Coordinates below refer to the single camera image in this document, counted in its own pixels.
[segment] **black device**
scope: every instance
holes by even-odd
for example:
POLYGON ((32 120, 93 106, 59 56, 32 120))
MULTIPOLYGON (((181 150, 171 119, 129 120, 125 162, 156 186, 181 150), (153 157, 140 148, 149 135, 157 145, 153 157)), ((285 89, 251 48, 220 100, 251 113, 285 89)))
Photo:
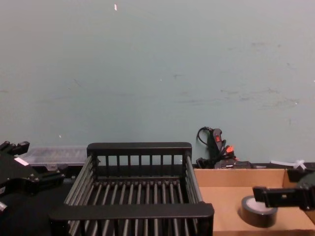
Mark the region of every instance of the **black device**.
POLYGON ((39 174, 26 161, 15 156, 26 153, 29 146, 29 142, 15 145, 8 141, 0 145, 0 196, 12 192, 35 194, 62 184, 64 174, 59 170, 39 174))
POLYGON ((210 127, 202 127, 198 130, 197 139, 208 147, 209 159, 197 159, 197 167, 200 169, 248 169, 251 168, 249 161, 238 161, 234 154, 234 147, 225 145, 226 140, 222 139, 222 130, 210 127), (207 142, 200 138, 201 131, 207 133, 207 142))
POLYGON ((287 170, 289 180, 297 182, 294 188, 254 187, 257 202, 266 207, 300 207, 301 210, 315 210, 315 171, 287 170))

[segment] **painted wall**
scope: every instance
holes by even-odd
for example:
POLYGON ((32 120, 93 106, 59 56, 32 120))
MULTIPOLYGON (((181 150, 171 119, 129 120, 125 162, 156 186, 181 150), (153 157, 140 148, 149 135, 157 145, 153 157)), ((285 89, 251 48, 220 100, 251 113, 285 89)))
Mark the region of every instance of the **painted wall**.
POLYGON ((187 141, 314 161, 315 2, 2 0, 0 141, 187 141))

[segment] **black tape roll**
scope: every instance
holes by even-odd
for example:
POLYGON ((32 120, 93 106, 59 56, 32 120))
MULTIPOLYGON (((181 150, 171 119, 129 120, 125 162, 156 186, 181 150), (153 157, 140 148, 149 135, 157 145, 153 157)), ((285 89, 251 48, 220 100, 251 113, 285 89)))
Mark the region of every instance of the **black tape roll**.
POLYGON ((275 224, 278 208, 266 208, 265 203, 257 203, 254 196, 242 199, 241 218, 248 224, 260 228, 268 228, 275 224))

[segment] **open cardboard box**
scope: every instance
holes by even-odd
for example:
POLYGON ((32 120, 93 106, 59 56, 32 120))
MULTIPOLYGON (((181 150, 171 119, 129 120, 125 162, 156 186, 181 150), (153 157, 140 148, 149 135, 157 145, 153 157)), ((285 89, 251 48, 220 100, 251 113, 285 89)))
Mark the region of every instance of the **open cardboard box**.
POLYGON ((195 175, 203 201, 215 209, 214 236, 315 236, 315 213, 298 207, 278 209, 275 225, 257 228, 238 215, 243 197, 253 195, 252 187, 294 187, 286 170, 202 170, 195 175))

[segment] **black wire basket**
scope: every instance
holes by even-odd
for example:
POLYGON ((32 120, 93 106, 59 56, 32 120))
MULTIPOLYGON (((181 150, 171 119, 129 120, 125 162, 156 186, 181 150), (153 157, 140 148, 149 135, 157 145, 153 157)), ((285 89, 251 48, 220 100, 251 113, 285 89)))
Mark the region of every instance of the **black wire basket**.
POLYGON ((202 201, 189 143, 94 143, 53 236, 211 236, 214 210, 202 201))

